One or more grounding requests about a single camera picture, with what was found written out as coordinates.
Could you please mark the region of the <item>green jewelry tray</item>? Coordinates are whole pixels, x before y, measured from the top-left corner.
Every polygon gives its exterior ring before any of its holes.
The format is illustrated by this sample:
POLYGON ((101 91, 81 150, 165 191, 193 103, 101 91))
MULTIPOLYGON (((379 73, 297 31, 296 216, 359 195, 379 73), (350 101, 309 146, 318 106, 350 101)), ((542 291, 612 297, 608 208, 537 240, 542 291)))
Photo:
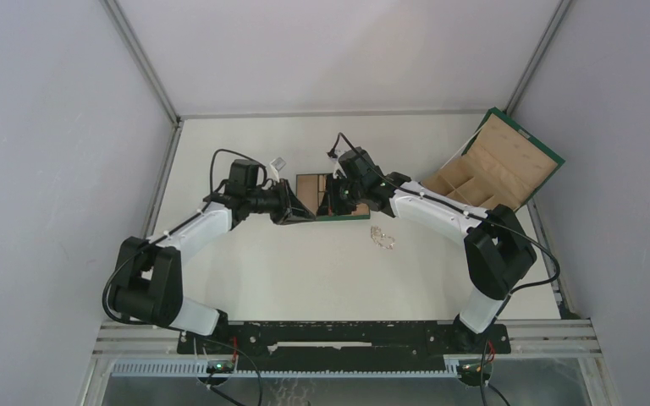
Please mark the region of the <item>green jewelry tray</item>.
MULTIPOLYGON (((326 176, 331 173, 298 174, 296 176, 296 196, 316 214, 322 195, 325 192, 326 176)), ((335 216, 317 219, 317 222, 369 220, 370 209, 365 204, 357 205, 357 211, 349 216, 335 216)))

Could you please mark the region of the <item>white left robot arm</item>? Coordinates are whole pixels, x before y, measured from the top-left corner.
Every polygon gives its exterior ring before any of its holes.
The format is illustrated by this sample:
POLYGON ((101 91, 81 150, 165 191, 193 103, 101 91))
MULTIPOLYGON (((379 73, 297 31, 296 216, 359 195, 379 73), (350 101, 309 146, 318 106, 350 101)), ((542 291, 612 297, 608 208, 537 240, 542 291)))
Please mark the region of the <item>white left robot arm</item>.
POLYGON ((265 170, 257 161, 236 159, 228 177, 173 229, 147 239, 127 238, 103 289, 106 315, 125 325, 192 332, 208 351, 225 350, 231 339, 229 328, 219 322, 225 314, 185 296, 185 265, 251 214, 267 214, 280 226, 316 219, 287 180, 260 181, 265 170))

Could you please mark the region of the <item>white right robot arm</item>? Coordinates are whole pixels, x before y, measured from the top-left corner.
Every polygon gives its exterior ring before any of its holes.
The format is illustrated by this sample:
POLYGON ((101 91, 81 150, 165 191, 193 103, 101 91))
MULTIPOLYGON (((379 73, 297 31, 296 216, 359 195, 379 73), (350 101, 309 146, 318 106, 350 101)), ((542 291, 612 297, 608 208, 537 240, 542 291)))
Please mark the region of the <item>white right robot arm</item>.
POLYGON ((516 214, 504 205, 468 206, 402 173, 385 175, 360 147, 348 151, 334 147, 327 155, 334 163, 337 212, 365 205, 370 211, 430 228, 463 248, 473 289, 455 319, 455 340, 467 352, 478 351, 488 342, 488 328, 515 285, 537 260, 516 214))

